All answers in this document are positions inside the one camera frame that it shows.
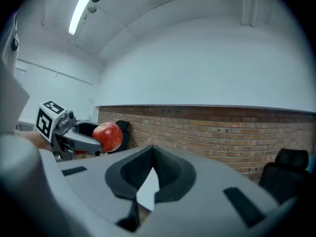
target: white wall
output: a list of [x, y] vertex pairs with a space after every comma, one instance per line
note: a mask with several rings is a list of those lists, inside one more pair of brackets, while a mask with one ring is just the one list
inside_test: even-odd
[[316, 112], [306, 50], [266, 25], [175, 24], [141, 39], [102, 73], [96, 105], [250, 106]]
[[40, 0], [19, 12], [19, 55], [16, 67], [26, 72], [23, 87], [30, 99], [21, 118], [35, 120], [38, 105], [53, 100], [74, 111], [78, 119], [96, 116], [94, 95], [103, 67], [68, 38], [54, 34], [40, 20]]

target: brick wall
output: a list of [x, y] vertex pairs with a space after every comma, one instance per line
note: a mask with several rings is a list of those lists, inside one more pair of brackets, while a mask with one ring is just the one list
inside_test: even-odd
[[262, 109], [179, 106], [101, 107], [99, 123], [130, 122], [129, 148], [164, 145], [221, 161], [258, 181], [280, 148], [315, 147], [315, 115]]

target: fluorescent light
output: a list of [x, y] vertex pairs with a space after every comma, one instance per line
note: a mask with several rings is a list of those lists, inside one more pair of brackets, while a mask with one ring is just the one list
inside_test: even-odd
[[83, 11], [84, 11], [84, 9], [87, 6], [89, 1], [90, 0], [79, 0], [78, 1], [76, 8], [75, 8], [75, 11], [74, 11], [74, 14], [73, 14], [73, 17], [71, 18], [71, 22], [70, 22], [70, 26], [69, 26], [69, 30], [68, 30], [68, 33], [70, 33], [71, 35], [75, 35], [78, 24], [79, 24], [79, 20], [81, 18], [81, 15], [83, 14]]

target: black chair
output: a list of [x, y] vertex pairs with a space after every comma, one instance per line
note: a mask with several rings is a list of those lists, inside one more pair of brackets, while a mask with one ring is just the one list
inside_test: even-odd
[[299, 194], [308, 181], [310, 173], [306, 150], [280, 149], [275, 162], [267, 163], [262, 171], [259, 185], [282, 204]]
[[123, 121], [123, 120], [119, 120], [116, 122], [116, 124], [120, 127], [122, 134], [123, 134], [123, 141], [122, 144], [120, 145], [120, 147], [112, 152], [108, 152], [108, 154], [113, 154], [113, 153], [117, 153], [117, 152], [121, 152], [124, 151], [127, 147], [127, 144], [129, 142], [130, 139], [130, 134], [127, 131], [129, 122], [127, 121]]

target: apple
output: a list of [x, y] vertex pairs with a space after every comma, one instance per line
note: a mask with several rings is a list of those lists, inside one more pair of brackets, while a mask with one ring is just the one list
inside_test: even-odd
[[120, 127], [113, 122], [105, 122], [97, 126], [92, 137], [103, 144], [102, 152], [111, 152], [119, 148], [123, 141], [123, 134]]

